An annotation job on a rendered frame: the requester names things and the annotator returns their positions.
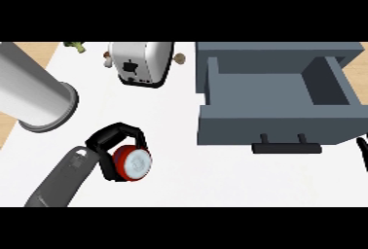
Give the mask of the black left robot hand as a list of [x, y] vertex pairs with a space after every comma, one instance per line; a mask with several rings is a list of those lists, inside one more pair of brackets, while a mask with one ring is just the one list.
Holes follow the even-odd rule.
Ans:
[[103, 174], [107, 180], [114, 180], [116, 182], [134, 182], [126, 181], [119, 175], [114, 159], [114, 154], [108, 151], [125, 141], [128, 137], [135, 139], [135, 146], [138, 149], [147, 149], [147, 142], [142, 130], [123, 123], [110, 124], [107, 127], [100, 129], [89, 139], [85, 141], [86, 147], [100, 156], [100, 165], [103, 169]]

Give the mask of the red can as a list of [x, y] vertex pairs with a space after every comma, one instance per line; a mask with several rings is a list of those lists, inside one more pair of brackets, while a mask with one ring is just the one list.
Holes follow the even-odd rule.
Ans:
[[126, 181], [141, 180], [150, 172], [153, 157], [147, 149], [125, 145], [113, 156], [119, 175]]

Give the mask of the grey open drawer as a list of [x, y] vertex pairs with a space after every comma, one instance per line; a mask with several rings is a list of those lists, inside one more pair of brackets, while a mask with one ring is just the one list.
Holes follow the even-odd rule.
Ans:
[[274, 143], [336, 145], [368, 133], [368, 106], [360, 103], [341, 64], [312, 60], [298, 74], [224, 74], [207, 59], [206, 104], [197, 143], [250, 145], [267, 134]]

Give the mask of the white cylindrical container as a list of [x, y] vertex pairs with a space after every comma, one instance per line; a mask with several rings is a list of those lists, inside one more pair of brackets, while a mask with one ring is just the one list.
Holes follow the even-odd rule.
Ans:
[[79, 108], [76, 88], [60, 82], [14, 42], [0, 42], [0, 111], [24, 129], [57, 129]]

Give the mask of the white toaster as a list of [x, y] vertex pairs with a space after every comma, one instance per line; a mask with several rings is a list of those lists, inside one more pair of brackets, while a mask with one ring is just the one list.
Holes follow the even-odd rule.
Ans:
[[111, 42], [111, 59], [106, 66], [116, 66], [125, 85], [159, 89], [166, 82], [173, 53], [173, 42]]

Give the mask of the green vegetable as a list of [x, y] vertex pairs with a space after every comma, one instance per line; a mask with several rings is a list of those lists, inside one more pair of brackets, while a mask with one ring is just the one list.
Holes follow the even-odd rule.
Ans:
[[64, 42], [66, 47], [74, 47], [79, 50], [79, 53], [83, 53], [86, 51], [83, 47], [85, 42]]

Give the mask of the grey cabinet body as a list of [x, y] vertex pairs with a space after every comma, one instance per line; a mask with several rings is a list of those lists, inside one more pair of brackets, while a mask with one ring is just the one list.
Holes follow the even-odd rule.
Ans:
[[209, 58], [222, 74], [293, 74], [317, 57], [332, 56], [346, 67], [363, 52], [360, 42], [197, 42], [196, 92], [205, 92]]

